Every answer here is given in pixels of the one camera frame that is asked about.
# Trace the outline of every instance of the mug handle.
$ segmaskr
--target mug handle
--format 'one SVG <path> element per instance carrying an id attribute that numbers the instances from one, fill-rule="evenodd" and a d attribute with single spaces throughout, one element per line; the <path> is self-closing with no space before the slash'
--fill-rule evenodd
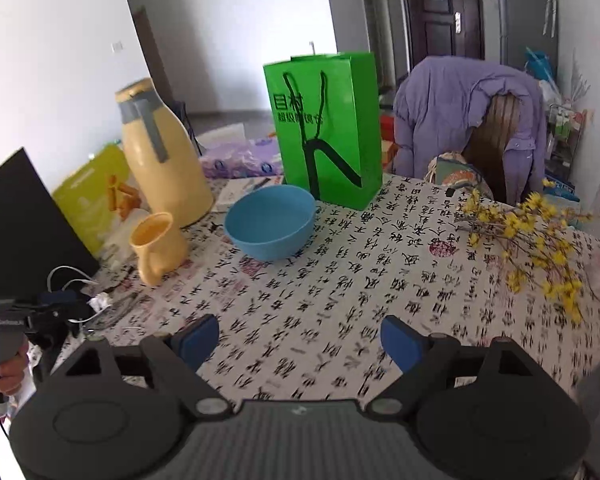
<path id="1" fill-rule="evenodd" d="M 151 266 L 151 251 L 145 247 L 138 254 L 138 274 L 147 285 L 157 286 L 162 281 L 162 275 L 154 272 Z"/>

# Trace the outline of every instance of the blue bowl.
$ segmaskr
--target blue bowl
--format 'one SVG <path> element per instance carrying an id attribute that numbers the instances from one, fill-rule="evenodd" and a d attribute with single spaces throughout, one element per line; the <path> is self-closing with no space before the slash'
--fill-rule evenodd
<path id="1" fill-rule="evenodd" d="M 296 186 L 263 187 L 229 209 L 224 230 L 236 247 L 261 262 L 297 253 L 314 230 L 315 199 Z"/>

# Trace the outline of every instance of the gray floor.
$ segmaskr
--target gray floor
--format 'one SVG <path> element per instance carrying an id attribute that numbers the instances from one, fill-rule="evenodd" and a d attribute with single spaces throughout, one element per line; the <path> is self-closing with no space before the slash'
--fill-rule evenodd
<path id="1" fill-rule="evenodd" d="M 269 110 L 189 114 L 189 120 L 196 135 L 233 123 L 244 124 L 247 139 L 261 139 L 276 131 Z"/>

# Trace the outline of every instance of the green bag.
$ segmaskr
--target green bag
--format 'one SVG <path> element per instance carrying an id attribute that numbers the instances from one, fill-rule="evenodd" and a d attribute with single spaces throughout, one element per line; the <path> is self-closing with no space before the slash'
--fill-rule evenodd
<path id="1" fill-rule="evenodd" d="M 264 74 L 286 182 L 364 209 L 382 185 L 373 54 L 292 57 Z"/>

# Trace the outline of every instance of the yellow mug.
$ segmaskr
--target yellow mug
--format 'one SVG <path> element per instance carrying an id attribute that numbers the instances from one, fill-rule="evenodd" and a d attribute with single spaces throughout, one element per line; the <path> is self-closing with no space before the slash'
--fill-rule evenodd
<path id="1" fill-rule="evenodd" d="M 133 230 L 129 243 L 138 255 L 140 279 L 151 286 L 159 285 L 162 276 L 181 266 L 189 254 L 171 213 L 149 215 Z"/>

